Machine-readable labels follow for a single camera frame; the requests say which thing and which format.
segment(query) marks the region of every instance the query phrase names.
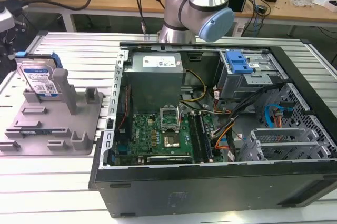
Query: robotic arm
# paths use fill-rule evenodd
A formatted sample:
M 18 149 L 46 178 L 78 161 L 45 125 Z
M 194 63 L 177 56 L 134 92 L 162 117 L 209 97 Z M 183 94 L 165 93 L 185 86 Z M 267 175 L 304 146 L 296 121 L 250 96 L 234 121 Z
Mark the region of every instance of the robotic arm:
M 165 0 L 161 43 L 195 43 L 195 35 L 206 42 L 220 39 L 231 28 L 234 13 L 229 0 Z

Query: gray power supply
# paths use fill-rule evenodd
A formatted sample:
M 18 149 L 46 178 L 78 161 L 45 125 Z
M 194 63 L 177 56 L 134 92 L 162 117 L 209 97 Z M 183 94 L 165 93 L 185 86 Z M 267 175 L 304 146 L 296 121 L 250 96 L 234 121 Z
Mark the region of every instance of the gray power supply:
M 135 112 L 154 113 L 180 99 L 183 67 L 180 53 L 135 53 L 124 72 L 131 84 Z

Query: table leg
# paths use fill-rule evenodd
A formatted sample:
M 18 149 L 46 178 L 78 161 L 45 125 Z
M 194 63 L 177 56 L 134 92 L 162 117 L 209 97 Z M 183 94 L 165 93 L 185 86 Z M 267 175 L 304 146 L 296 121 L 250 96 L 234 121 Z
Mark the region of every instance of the table leg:
M 62 13 L 62 18 L 64 21 L 65 29 L 67 32 L 76 32 L 76 26 L 74 23 L 74 18 L 69 13 Z
M 294 25 L 290 26 L 287 35 L 288 36 L 293 36 L 296 28 L 297 28 L 297 26 L 294 26 Z
M 245 20 L 241 20 L 241 19 L 236 20 L 232 36 L 241 37 L 245 25 L 246 25 Z

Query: workbench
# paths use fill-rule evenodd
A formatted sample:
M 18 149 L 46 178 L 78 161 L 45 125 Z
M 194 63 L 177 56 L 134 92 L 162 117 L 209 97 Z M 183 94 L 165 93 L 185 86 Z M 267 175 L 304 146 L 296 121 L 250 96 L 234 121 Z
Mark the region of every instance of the workbench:
M 74 7 L 82 6 L 86 0 L 53 0 Z M 272 7 L 270 15 L 265 19 L 266 24 L 337 27 L 337 14 L 323 6 L 295 7 L 290 0 L 277 0 L 269 3 Z M 145 17 L 164 18 L 164 9 L 156 0 L 142 0 L 143 15 Z M 69 11 L 47 4 L 35 4 L 26 9 L 29 12 L 59 13 L 63 17 L 66 30 L 76 32 L 73 14 L 105 15 L 105 16 L 139 16 L 136 0 L 91 0 L 87 9 L 81 11 Z M 244 26 L 249 22 L 253 14 L 250 2 L 245 4 L 241 13 L 235 13 L 235 29 L 233 36 L 241 36 Z
M 97 139 L 107 108 L 120 42 L 155 42 L 136 34 L 48 33 L 37 36 L 27 52 L 55 51 L 77 91 L 98 87 L 104 100 Z M 337 115 L 337 72 L 311 45 L 298 39 L 222 38 L 231 45 L 281 46 L 312 87 Z M 25 82 L 15 72 L 0 84 L 0 136 L 24 101 Z M 88 190 L 93 153 L 88 156 L 1 157 L 0 223 L 324 223 L 337 222 L 337 190 L 305 208 L 201 213 L 112 219 L 98 191 Z

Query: light blue joint cap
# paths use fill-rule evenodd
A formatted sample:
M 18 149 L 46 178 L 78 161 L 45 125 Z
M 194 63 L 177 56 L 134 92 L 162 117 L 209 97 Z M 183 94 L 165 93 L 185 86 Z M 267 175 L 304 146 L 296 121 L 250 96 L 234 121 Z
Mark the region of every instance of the light blue joint cap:
M 15 53 L 15 57 L 26 57 L 27 52 L 17 52 Z
M 224 8 L 212 15 L 201 27 L 199 37 L 206 42 L 214 42 L 223 37 L 232 27 L 234 22 L 234 12 L 229 8 Z

